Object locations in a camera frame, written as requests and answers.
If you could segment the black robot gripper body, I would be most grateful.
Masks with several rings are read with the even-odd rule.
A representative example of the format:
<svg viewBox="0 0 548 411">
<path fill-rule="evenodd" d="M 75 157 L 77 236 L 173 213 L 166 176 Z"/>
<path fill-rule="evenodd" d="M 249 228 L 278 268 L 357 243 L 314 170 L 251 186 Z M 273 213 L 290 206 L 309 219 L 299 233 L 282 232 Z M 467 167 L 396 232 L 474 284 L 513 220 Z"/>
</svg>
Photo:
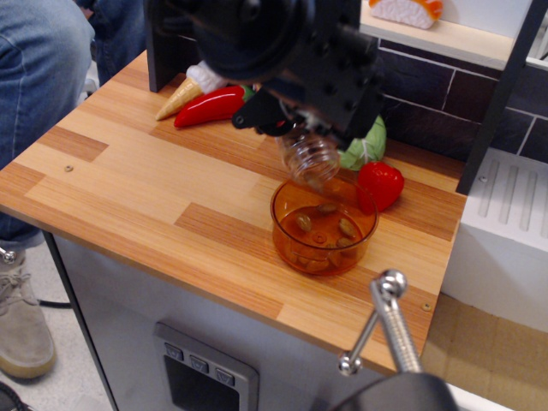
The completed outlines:
<svg viewBox="0 0 548 411">
<path fill-rule="evenodd" d="M 314 38 L 281 74 L 263 82 L 232 123 L 275 137 L 300 126 L 346 150 L 366 136 L 380 113 L 381 80 L 378 41 L 339 23 L 330 36 Z"/>
</svg>

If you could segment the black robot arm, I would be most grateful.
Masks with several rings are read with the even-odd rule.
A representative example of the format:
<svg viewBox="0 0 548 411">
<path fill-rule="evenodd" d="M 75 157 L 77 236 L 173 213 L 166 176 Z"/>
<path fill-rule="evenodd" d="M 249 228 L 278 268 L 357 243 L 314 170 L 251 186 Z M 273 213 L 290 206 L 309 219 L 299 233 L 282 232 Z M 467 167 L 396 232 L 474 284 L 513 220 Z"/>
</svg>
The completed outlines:
<svg viewBox="0 0 548 411">
<path fill-rule="evenodd" d="M 341 148 L 363 138 L 381 110 L 377 42 L 360 31 L 358 1 L 148 1 L 147 37 L 178 70 L 204 61 L 258 92 L 236 128 L 280 137 L 301 127 Z"/>
</svg>

